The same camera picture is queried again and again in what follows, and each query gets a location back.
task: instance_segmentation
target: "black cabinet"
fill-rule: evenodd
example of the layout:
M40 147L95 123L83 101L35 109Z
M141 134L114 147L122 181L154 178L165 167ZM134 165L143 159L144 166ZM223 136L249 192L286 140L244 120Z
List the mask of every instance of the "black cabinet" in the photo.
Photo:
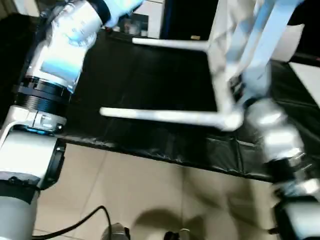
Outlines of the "black cabinet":
M218 0L166 0L160 38L208 40Z

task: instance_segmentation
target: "black fabric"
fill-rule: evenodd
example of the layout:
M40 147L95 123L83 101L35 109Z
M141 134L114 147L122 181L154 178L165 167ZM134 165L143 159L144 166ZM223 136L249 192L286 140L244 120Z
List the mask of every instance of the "black fabric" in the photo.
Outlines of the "black fabric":
M32 39L34 18L0 21L0 123L12 103ZM311 161L320 163L320 110L288 64L272 62L271 95L289 115ZM207 57L201 52L133 45L98 34L67 110L62 139L169 163L272 181L245 123L235 132L212 127L102 117L100 107L215 111Z

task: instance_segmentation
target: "white metal rod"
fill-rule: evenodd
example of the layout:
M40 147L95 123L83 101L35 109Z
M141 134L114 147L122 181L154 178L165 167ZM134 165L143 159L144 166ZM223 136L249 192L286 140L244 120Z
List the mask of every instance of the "white metal rod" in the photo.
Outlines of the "white metal rod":
M206 52L209 43L208 41L196 41L196 40L159 40L150 38L132 38L134 44L156 46L163 48L173 48L173 49L186 49L194 51L204 51Z
M100 114L106 117L208 126L227 132L238 129L244 120L244 113L241 109L235 109L230 113L218 113L205 111L141 110L102 107L100 108Z

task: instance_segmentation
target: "black ring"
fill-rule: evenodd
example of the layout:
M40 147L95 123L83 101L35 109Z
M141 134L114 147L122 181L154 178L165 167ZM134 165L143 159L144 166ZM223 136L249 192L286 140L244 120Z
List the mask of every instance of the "black ring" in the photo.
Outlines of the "black ring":
M99 15L102 24L104 25L111 17L109 8L103 0L87 0Z

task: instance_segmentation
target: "white frame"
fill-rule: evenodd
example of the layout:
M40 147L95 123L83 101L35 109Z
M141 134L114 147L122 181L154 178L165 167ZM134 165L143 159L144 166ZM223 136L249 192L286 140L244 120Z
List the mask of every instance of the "white frame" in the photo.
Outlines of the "white frame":
M228 82L243 74L250 94L265 94L268 62L290 16L303 0L220 0L208 41L133 38L138 45L203 51L207 54L217 112L139 110L103 107L107 117L203 125L222 131L238 129L244 120Z

